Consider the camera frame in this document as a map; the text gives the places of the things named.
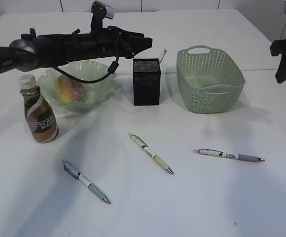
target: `coffee bottle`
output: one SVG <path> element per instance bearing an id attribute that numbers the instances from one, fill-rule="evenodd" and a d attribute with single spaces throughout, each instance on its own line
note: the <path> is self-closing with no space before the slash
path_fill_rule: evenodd
<path id="1" fill-rule="evenodd" d="M 41 95 L 33 75 L 23 75 L 18 82 L 25 101 L 25 118 L 34 139 L 51 142 L 59 133 L 51 106 Z"/>

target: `green basket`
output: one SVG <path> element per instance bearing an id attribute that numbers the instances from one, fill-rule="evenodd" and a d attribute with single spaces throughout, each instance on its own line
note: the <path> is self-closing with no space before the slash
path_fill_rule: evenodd
<path id="1" fill-rule="evenodd" d="M 189 53 L 195 48 L 209 52 Z M 245 85 L 241 70 L 226 52 L 202 45 L 178 52 L 177 80 L 185 105 L 195 113 L 229 110 Z"/>

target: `table surface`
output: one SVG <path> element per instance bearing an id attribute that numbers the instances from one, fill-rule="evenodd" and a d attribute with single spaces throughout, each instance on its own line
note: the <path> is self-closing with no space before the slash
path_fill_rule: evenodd
<path id="1" fill-rule="evenodd" d="M 0 46 L 8 46 L 20 35 L 35 28 L 38 35 L 71 34 L 77 28 L 90 30 L 87 12 L 9 13 L 0 18 Z M 277 69 L 280 59 L 272 57 L 270 41 L 235 9 L 165 10 L 143 13 L 116 13 L 104 26 L 116 25 L 128 31 L 144 33 L 153 39 L 153 47 L 138 58 L 158 58 L 168 52 L 163 73 L 176 72 L 177 52 L 195 45 L 226 51 L 241 70 Z M 101 62 L 110 65 L 112 59 Z M 120 59 L 118 74 L 132 74 L 132 60 Z"/>
<path id="2" fill-rule="evenodd" d="M 19 24 L 26 24 L 22 16 Z M 16 83 L 22 72 L 0 75 L 0 237 L 286 236 L 286 82 L 278 85 L 275 73 L 244 71 L 239 100 L 221 114 L 189 112 L 171 73 L 162 74 L 160 106 L 134 107 L 132 76 L 120 75 L 114 94 L 93 111 L 56 113 L 60 134 L 48 144 L 36 143 L 25 123 Z M 144 139 L 175 175 L 128 132 Z M 193 153 L 196 148 L 266 162 L 207 157 Z M 104 190 L 112 205 L 72 179 L 62 159 Z"/>

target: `black cable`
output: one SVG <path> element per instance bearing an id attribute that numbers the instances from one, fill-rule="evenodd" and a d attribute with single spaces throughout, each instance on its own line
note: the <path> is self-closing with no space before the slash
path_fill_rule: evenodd
<path id="1" fill-rule="evenodd" d="M 116 61 L 114 61 L 116 63 L 116 67 L 115 69 L 118 67 L 118 61 L 119 61 L 119 47 L 118 47 L 118 40 L 119 40 L 119 34 L 117 34 L 117 39 L 115 38 L 115 35 L 114 33 L 112 32 L 112 30 L 110 30 L 110 33 L 111 33 L 111 36 L 112 36 L 112 39 L 113 39 L 113 42 L 115 44 L 115 49 L 116 49 Z M 20 53 L 25 53 L 25 54 L 29 54 L 29 55 L 32 55 L 34 56 L 35 58 L 39 59 L 41 62 L 45 63 L 47 67 L 50 67 L 48 64 L 48 61 L 45 60 L 44 58 L 42 58 L 41 56 L 39 56 L 38 54 L 36 53 L 33 53 L 33 52 L 30 52 L 30 51 L 27 51 L 25 49 L 21 49 L 21 48 L 14 48 L 14 47 L 0 47 L 0 49 L 7 49 L 7 50 L 10 50 L 10 51 L 14 51 L 14 52 L 20 52 Z M 62 69 L 59 69 L 58 67 L 54 67 L 54 66 L 51 66 L 51 68 L 53 68 L 54 70 L 62 73 L 63 75 L 67 76 L 68 78 L 72 79 L 72 80 L 75 80 L 79 83 L 85 83 L 85 84 L 93 84 L 93 83 L 98 83 L 98 82 L 101 82 L 103 81 L 104 79 L 106 79 L 107 77 L 109 77 L 111 74 L 114 73 L 115 70 L 113 70 L 112 72 L 108 71 L 108 73 L 106 75 L 104 75 L 103 77 L 99 78 L 99 79 L 96 79 L 96 80 L 81 80 L 81 79 L 78 79 L 70 74 L 68 74 L 67 72 L 63 71 Z"/>
<path id="2" fill-rule="evenodd" d="M 62 12 L 64 12 L 64 11 L 63 11 L 62 0 L 60 0 L 60 5 L 61 5 L 61 10 L 62 10 Z"/>

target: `green glass bowl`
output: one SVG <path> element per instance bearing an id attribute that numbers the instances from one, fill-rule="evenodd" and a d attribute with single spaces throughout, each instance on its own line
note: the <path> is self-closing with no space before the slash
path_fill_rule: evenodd
<path id="1" fill-rule="evenodd" d="M 99 79 L 107 73 L 108 69 L 105 64 L 94 60 L 71 62 L 60 68 L 82 80 Z M 62 107 L 70 112 L 85 113 L 107 100 L 114 90 L 113 78 L 115 75 L 110 75 L 103 81 L 94 84 L 81 83 L 82 97 L 78 101 L 73 100 L 65 104 L 56 88 L 56 80 L 60 75 L 61 73 L 58 71 L 49 69 L 42 74 L 37 84 L 40 86 L 42 95 L 49 100 L 51 105 Z"/>

